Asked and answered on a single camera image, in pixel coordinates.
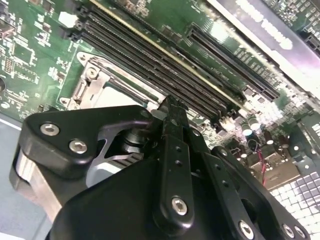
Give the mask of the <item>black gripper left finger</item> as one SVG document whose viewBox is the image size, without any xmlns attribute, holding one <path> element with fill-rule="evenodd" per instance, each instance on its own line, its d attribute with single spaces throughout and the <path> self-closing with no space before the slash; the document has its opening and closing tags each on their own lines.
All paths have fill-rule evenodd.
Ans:
<svg viewBox="0 0 320 240">
<path fill-rule="evenodd" d="M 98 184 L 94 183 L 95 173 L 107 161 L 106 154 L 110 160 L 122 159 L 118 151 L 124 144 L 137 143 L 136 136 L 122 134 L 136 132 L 142 137 L 143 157 L 119 172 L 157 161 L 156 208 L 168 219 L 167 210 L 173 207 L 186 224 L 187 205 L 194 201 L 189 146 L 177 115 L 178 101 L 168 96 L 158 110 L 160 118 L 139 105 L 30 115 L 22 124 L 9 173 L 12 187 L 42 206 L 54 223 L 69 200 Z"/>
</svg>

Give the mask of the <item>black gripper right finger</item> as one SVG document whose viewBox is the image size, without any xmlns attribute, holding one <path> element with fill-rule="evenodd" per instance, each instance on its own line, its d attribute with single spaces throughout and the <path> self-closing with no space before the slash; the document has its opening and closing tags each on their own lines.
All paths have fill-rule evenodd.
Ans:
<svg viewBox="0 0 320 240">
<path fill-rule="evenodd" d="M 177 102 L 193 172 L 194 222 L 183 240 L 308 240 L 307 230 L 224 147 L 209 149 Z"/>
</svg>

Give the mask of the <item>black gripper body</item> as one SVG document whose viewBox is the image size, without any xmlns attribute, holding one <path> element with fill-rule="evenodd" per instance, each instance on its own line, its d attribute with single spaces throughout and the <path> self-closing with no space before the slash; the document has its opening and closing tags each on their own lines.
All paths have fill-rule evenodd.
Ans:
<svg viewBox="0 0 320 240">
<path fill-rule="evenodd" d="M 129 167 L 70 199 L 56 216 L 49 240 L 183 240 L 194 223 L 191 198 L 187 222 L 170 206 L 169 218 L 157 209 L 156 171 L 147 160 Z"/>
</svg>

